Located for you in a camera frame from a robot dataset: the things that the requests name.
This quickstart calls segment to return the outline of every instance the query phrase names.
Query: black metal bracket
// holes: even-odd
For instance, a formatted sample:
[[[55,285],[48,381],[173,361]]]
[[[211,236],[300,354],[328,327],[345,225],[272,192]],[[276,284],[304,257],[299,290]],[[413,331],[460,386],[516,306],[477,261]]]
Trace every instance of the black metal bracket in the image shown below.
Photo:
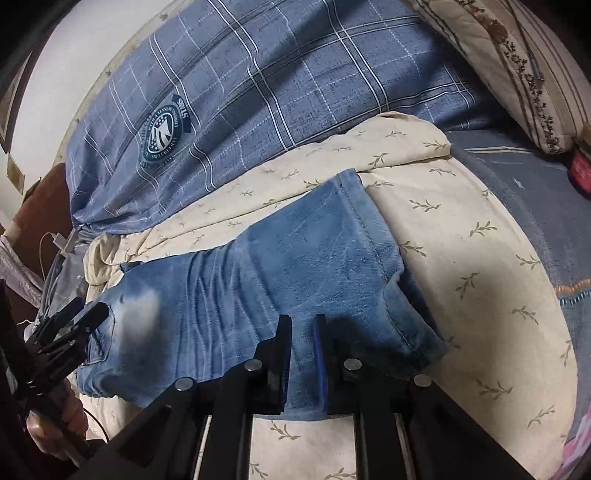
[[[88,337],[108,317],[109,307],[97,303],[69,333],[52,341],[60,325],[78,311],[79,305],[70,303],[60,314],[47,319],[30,342],[25,343],[12,321],[0,282],[0,348],[17,381],[13,397],[23,416],[34,411],[61,430],[62,449],[75,465],[81,466],[94,455],[95,449],[84,438],[71,432],[61,419],[66,399],[63,380],[86,359]]]
[[[84,309],[84,299],[74,298],[54,316],[45,318],[27,340],[27,346],[34,352],[54,342],[58,332],[64,328],[70,320]]]
[[[222,378],[179,378],[72,480],[192,480],[207,433],[200,480],[246,480],[254,414],[279,415],[285,406],[291,318],[281,315],[275,337]]]
[[[533,480],[426,375],[402,380],[352,356],[314,319],[327,414],[353,414],[358,480]]]

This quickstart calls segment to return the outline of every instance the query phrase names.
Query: white wall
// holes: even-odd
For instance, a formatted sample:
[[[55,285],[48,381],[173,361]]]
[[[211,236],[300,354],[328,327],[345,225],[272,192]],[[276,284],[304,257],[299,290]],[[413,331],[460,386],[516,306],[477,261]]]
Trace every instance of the white wall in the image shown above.
[[[108,62],[170,2],[82,0],[57,26],[35,65],[12,137],[11,155],[25,174],[25,191],[51,169],[80,103]],[[0,191],[0,210],[10,214],[4,183]]]
[[[21,194],[6,176],[6,167],[6,153],[0,148],[0,225],[4,228],[8,227],[22,203]]]

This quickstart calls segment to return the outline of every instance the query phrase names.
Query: plaid pattern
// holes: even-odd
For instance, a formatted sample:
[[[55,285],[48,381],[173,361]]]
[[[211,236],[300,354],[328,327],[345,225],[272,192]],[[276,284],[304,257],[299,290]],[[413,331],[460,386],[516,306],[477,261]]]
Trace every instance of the plaid pattern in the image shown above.
[[[142,161],[142,128],[179,95],[191,133]],[[502,111],[402,0],[199,0],[111,76],[70,140],[74,222],[93,232],[152,227],[250,168],[380,112],[444,129]]]

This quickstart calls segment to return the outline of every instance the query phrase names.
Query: jeans seam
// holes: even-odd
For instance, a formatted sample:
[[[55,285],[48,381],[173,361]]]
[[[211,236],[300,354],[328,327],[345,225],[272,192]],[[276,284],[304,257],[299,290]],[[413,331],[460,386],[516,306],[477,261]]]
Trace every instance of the jeans seam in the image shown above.
[[[340,177],[337,177],[337,178],[339,179],[339,186],[340,186],[341,191],[345,195],[345,198],[349,202],[349,206],[353,210],[353,212],[355,214],[355,217],[357,218],[359,224],[361,225],[361,228],[363,229],[363,231],[365,232],[365,235],[367,236],[367,239],[369,240],[369,244],[371,245],[371,248],[374,251],[374,254],[375,254],[376,258],[378,259],[379,266],[382,268],[382,275],[384,276],[384,281],[387,283],[388,282],[388,277],[386,276],[386,269],[384,268],[384,264],[382,263],[382,259],[379,257],[378,250],[375,248],[375,245],[374,245],[374,243],[372,241],[372,238],[371,238],[371,236],[370,236],[370,234],[369,234],[369,232],[367,230],[367,227],[365,226],[365,224],[363,222],[363,219],[361,218],[361,216],[359,215],[357,209],[355,208],[355,205],[351,201],[351,198],[349,197],[349,194],[347,193],[347,190],[343,187],[343,183],[340,181]],[[390,322],[392,323],[392,325],[394,325],[394,328],[396,329],[396,331],[398,332],[398,334],[402,337],[402,339],[404,340],[404,343],[407,344],[407,347],[409,348],[410,352],[413,353],[413,349],[410,346],[410,343],[409,343],[408,339],[400,331],[400,329],[398,328],[398,325],[396,325],[396,322],[392,319],[392,317],[390,315],[390,312],[388,311],[388,302],[386,301],[386,297],[384,296],[384,289],[383,288],[382,288],[382,298],[384,299],[384,305],[386,307],[386,315],[388,315],[388,318],[389,318]]]

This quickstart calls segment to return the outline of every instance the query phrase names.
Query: human hand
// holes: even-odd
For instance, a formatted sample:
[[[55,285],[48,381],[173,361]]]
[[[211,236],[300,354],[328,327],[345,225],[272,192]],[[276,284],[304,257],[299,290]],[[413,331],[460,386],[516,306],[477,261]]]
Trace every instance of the human hand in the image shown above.
[[[88,419],[82,408],[82,402],[74,395],[68,380],[64,380],[63,389],[66,399],[63,402],[61,419],[68,425],[71,432],[85,438]],[[43,453],[50,453],[61,459],[67,458],[60,447],[63,434],[50,420],[31,412],[27,418],[27,430]]]

